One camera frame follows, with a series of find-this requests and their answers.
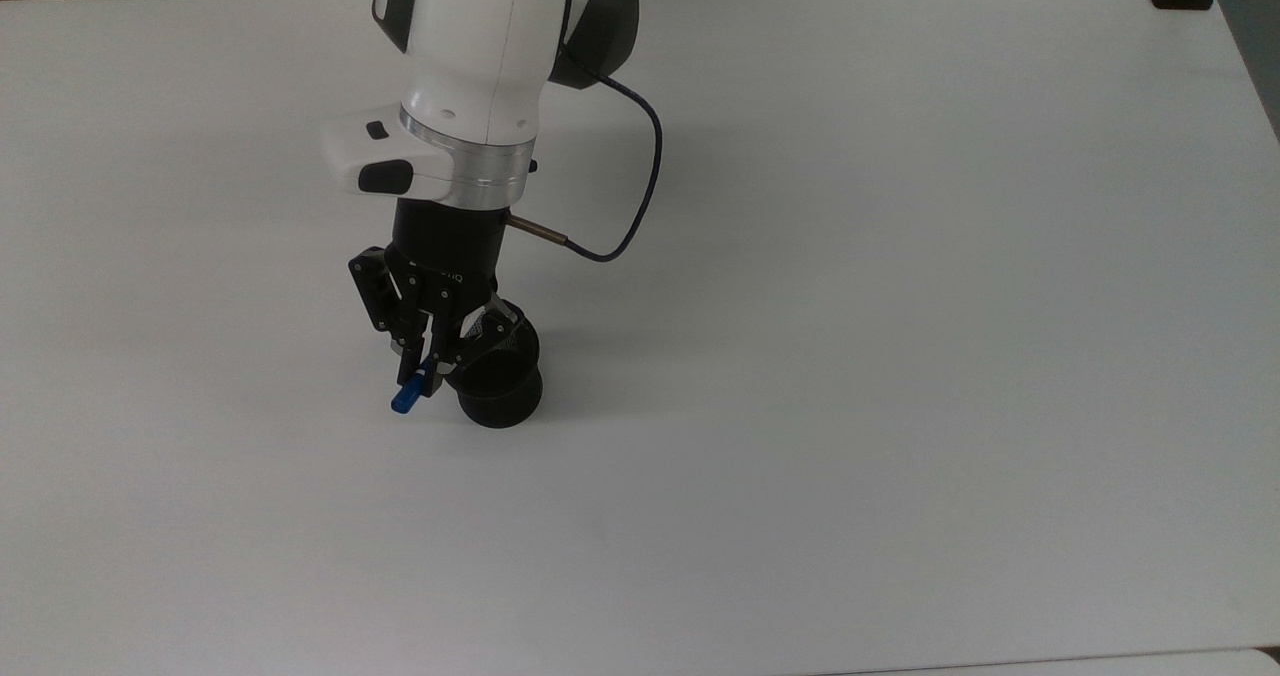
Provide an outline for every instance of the black button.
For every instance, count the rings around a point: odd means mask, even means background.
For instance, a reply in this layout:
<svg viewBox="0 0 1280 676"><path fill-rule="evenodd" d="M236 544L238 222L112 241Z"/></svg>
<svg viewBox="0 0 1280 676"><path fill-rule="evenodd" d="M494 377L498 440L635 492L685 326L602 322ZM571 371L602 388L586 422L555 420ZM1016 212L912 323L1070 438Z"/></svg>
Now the black button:
<svg viewBox="0 0 1280 676"><path fill-rule="evenodd" d="M387 125L384 125L381 122L369 122L367 124L365 124L365 129L366 132L369 132L369 138L371 140L390 138L390 134L387 133Z"/></svg>
<svg viewBox="0 0 1280 676"><path fill-rule="evenodd" d="M370 164L360 170L356 184L365 193L406 195L413 184L413 165L403 160Z"/></svg>

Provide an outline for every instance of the table surface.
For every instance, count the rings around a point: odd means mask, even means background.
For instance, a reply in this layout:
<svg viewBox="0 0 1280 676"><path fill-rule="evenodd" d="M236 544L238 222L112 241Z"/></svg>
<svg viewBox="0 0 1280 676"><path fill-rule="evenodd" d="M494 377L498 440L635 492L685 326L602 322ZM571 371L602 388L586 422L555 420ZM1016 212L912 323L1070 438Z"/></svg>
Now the table surface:
<svg viewBox="0 0 1280 676"><path fill-rule="evenodd" d="M768 676L1280 641L1280 149L1220 12L643 0L527 424L388 408L369 0L0 3L0 671ZM649 124L548 87L604 248Z"/></svg>
<svg viewBox="0 0 1280 676"><path fill-rule="evenodd" d="M908 671L906 673L919 676L1276 676L1280 673L1280 666L1256 650L1228 650L931 668L928 671Z"/></svg>

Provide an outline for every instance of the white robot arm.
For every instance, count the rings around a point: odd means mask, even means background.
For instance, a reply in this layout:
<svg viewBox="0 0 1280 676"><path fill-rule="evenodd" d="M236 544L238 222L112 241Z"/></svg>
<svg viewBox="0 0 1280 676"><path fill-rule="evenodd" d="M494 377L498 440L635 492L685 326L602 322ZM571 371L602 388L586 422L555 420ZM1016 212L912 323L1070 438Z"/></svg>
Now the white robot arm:
<svg viewBox="0 0 1280 676"><path fill-rule="evenodd" d="M497 296L509 207L524 195L549 79L586 88L626 61L639 0L374 0L413 59L397 105L326 125L353 193L397 197L392 243L349 262L375 329L401 353L393 408L448 380L467 415L503 428L538 406L538 337Z"/></svg>

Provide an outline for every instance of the cable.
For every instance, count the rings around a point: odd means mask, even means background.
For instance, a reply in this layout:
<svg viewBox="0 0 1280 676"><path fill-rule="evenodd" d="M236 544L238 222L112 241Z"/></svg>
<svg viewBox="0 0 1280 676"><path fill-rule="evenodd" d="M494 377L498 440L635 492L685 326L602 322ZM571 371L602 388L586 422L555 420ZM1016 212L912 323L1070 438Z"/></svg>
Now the cable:
<svg viewBox="0 0 1280 676"><path fill-rule="evenodd" d="M649 120L653 122L653 169L649 170L649 184L646 184L644 189L644 198L640 201L636 216L631 220L631 228L627 229L627 234L622 237L622 243L608 254L595 254L594 251L589 251L589 248L582 248L581 246L573 243L572 239L566 238L563 242L566 248L570 248L570 251L577 254L579 256L590 259L595 262L608 262L613 261L618 256L622 256L622 252L631 246L631 239L635 238L636 230L640 230L640 221L644 220L645 211L649 210L649 201L653 198L653 189L655 184L658 184L658 170L662 166L662 122L658 120L658 111L654 111L653 106L649 106L649 102L645 101L640 93L631 91L631 88L616 82L616 79L600 74L598 70L593 69L593 67L584 64L584 61L580 61L579 58L573 56L573 54L563 44L561 45L561 52L563 52L564 58L567 58L571 64L585 70L593 79L598 79L598 82L607 84L607 87L613 88L613 91L622 93L622 96L631 99L631 101L635 101L637 106L644 108L645 114L649 115Z"/></svg>

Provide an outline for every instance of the blue handle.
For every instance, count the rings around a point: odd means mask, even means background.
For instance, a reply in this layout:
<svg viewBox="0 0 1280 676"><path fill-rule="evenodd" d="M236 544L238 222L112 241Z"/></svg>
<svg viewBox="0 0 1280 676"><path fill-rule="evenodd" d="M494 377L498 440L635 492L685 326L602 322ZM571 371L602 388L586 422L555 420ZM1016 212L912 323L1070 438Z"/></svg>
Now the blue handle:
<svg viewBox="0 0 1280 676"><path fill-rule="evenodd" d="M392 411L397 414L407 414L408 410L417 403L417 398L422 394L422 384L426 380L426 367L430 362L431 358L428 357L422 361L422 365L417 367L417 371L413 371L413 375L408 376L408 380L401 387L399 393L392 399Z"/></svg>

